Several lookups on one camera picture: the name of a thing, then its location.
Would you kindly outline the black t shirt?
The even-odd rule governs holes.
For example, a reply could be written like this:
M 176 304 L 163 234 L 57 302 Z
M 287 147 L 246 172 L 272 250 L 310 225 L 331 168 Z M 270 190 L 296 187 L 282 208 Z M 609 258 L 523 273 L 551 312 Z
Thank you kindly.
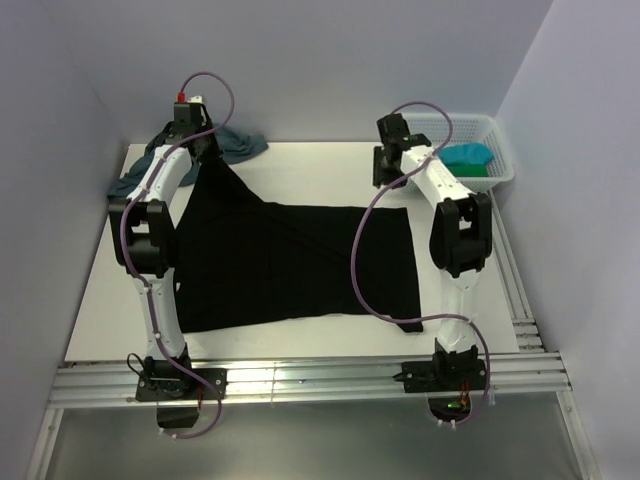
M 256 195 L 221 159 L 200 167 L 178 223 L 175 303 L 185 333 L 371 306 L 421 314 L 404 208 L 298 206 Z

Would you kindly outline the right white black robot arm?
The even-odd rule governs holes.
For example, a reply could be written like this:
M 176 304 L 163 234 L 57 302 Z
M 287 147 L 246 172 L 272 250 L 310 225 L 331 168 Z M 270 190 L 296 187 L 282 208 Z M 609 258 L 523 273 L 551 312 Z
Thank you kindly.
M 474 327 L 476 287 L 492 253 L 492 204 L 488 196 L 460 183 L 423 134 L 412 134 L 404 117 L 388 114 L 376 122 L 381 145 L 374 149 L 373 185 L 414 183 L 433 207 L 429 252 L 441 274 L 444 315 L 426 379 L 454 390 L 487 385 L 485 348 Z

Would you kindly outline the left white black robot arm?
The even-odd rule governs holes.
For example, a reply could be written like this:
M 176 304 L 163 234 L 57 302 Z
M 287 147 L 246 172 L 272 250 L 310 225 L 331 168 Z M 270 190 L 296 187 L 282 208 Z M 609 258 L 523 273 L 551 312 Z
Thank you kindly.
M 132 278 L 145 322 L 146 354 L 136 372 L 144 395 L 183 399 L 198 387 L 175 303 L 178 241 L 170 205 L 192 166 L 219 153 L 212 128 L 204 99 L 180 92 L 141 180 L 126 197 L 109 202 L 116 260 Z

